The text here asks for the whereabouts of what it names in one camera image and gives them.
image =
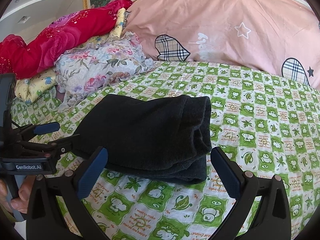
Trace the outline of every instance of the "gray handle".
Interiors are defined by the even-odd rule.
[[[26,176],[25,175],[15,175],[14,177],[17,181],[18,188],[20,188]],[[11,192],[9,191],[8,186],[7,186],[7,190],[8,190],[8,194],[6,196],[6,200],[9,204],[10,208],[13,211],[13,216],[15,217],[17,222],[24,221],[25,219],[22,217],[21,213],[18,210],[13,209],[13,207],[11,206],[12,195],[11,195]]]

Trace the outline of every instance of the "floral pillow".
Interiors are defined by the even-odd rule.
[[[142,52],[138,36],[131,32],[97,49],[68,50],[56,62],[58,91],[65,93],[58,110],[74,107],[98,89],[151,71],[154,66]]]

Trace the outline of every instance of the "patterned bedspread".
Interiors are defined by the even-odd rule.
[[[15,101],[13,119],[18,124],[59,122],[58,132],[34,139],[49,142],[71,135],[109,93],[141,100],[209,96],[212,146],[220,146],[243,170],[258,177],[282,177],[294,238],[320,203],[320,93],[246,67],[199,62],[157,62],[157,66],[151,73],[106,87],[61,114],[56,111],[59,101],[54,99],[54,90],[28,107]],[[81,161],[67,153],[58,162],[55,176],[75,169]],[[180,186],[104,170],[83,203],[112,240],[205,240],[235,203],[209,155],[207,174],[203,183]],[[60,198],[59,203],[71,230],[79,233]],[[257,199],[241,233],[248,229],[258,203]]]

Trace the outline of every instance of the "wall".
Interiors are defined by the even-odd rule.
[[[29,43],[57,18],[82,9],[82,0],[12,0],[0,19],[0,41],[13,33]]]

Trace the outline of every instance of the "black fabric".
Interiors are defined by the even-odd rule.
[[[207,178],[211,151],[208,97],[186,95],[142,101],[109,94],[82,120],[73,153],[88,158],[108,150],[107,169],[179,184]]]

